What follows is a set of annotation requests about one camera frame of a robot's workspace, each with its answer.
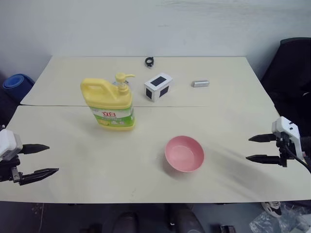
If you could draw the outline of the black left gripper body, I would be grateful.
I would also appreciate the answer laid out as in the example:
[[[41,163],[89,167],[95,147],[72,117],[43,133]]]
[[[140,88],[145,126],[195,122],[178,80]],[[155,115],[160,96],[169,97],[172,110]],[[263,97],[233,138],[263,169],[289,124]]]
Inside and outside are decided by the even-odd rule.
[[[21,184],[22,173],[17,170],[19,165],[20,159],[18,155],[9,161],[2,160],[0,162],[0,182],[12,181],[13,183]]]

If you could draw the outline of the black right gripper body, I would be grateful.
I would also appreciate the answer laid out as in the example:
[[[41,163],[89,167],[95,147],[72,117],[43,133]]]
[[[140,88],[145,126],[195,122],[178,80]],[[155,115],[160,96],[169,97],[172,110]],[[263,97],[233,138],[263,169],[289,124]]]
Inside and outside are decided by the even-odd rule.
[[[289,136],[285,133],[279,133],[276,137],[276,146],[279,149],[280,162],[279,165],[282,167],[287,167],[287,160],[291,160],[292,156],[289,149]]]

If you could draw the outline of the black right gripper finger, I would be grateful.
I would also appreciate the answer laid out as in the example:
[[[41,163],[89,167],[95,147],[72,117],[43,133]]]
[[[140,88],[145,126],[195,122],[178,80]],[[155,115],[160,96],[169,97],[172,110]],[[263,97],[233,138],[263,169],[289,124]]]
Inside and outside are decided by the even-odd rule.
[[[252,136],[248,140],[253,141],[253,142],[264,143],[264,142],[276,141],[276,136],[273,133],[258,134],[258,135]]]
[[[268,156],[263,154],[251,155],[246,157],[247,160],[260,164],[272,164],[272,165],[281,165],[280,157],[278,156]]]

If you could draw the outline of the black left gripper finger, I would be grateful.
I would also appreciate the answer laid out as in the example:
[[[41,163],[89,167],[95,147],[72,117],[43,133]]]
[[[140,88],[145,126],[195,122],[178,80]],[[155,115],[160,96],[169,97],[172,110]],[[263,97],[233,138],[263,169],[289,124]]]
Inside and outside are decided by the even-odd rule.
[[[26,185],[34,182],[41,181],[53,174],[55,174],[59,168],[45,168],[41,170],[36,170],[28,175],[21,175],[19,180],[19,185]]]
[[[49,146],[42,144],[24,144],[19,154],[33,154],[50,149]]]

